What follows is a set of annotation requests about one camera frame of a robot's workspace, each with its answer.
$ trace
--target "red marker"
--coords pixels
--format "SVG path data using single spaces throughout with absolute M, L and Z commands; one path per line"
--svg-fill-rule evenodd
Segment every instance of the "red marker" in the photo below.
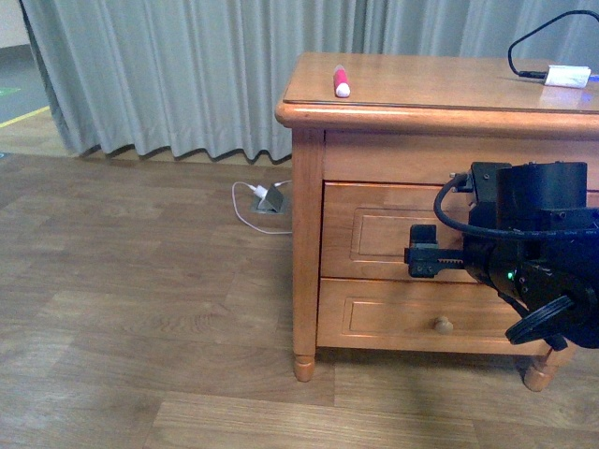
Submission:
M 347 82 L 347 75 L 342 65 L 335 67 L 333 81 L 335 83 L 335 94 L 340 98 L 347 98 L 349 96 L 349 83 Z

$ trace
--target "wooden floor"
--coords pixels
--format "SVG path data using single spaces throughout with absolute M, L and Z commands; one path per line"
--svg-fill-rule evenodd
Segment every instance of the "wooden floor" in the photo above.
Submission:
M 599 352 L 537 394 L 501 356 L 326 350 L 296 382 L 291 239 L 230 201 L 288 168 L 12 154 L 0 176 L 0 447 L 599 445 Z

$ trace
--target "cabinet leg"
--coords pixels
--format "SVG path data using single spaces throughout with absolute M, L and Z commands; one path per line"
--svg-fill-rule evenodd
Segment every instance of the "cabinet leg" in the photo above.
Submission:
M 296 360 L 293 365 L 293 370 L 296 378 L 300 382 L 308 382 L 314 375 L 314 356 L 313 355 L 296 355 Z
M 576 347 L 569 343 L 563 351 L 550 349 L 546 355 L 534 357 L 533 363 L 524 374 L 524 384 L 534 392 L 542 391 L 555 377 L 558 369 L 565 365 L 573 356 Z

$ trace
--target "cabinet top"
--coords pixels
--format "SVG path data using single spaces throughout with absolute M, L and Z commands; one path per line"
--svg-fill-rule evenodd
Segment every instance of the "cabinet top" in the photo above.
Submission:
M 516 61 L 547 70 L 547 61 Z M 351 94 L 335 96 L 345 68 Z M 520 79 L 506 58 L 304 53 L 277 106 L 289 127 L 379 128 L 427 133 L 599 137 L 599 83 L 585 89 Z

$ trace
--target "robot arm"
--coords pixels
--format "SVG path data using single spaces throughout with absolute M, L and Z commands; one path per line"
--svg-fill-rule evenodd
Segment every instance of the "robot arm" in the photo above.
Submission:
M 468 224 L 441 209 L 454 190 L 471 196 Z M 513 344 L 564 338 L 599 347 L 599 209 L 586 207 L 583 163 L 473 163 L 435 199 L 439 220 L 463 234 L 463 249 L 438 247 L 435 225 L 415 225 L 404 259 L 409 273 L 432 278 L 465 269 L 497 291 L 522 318 L 507 329 Z

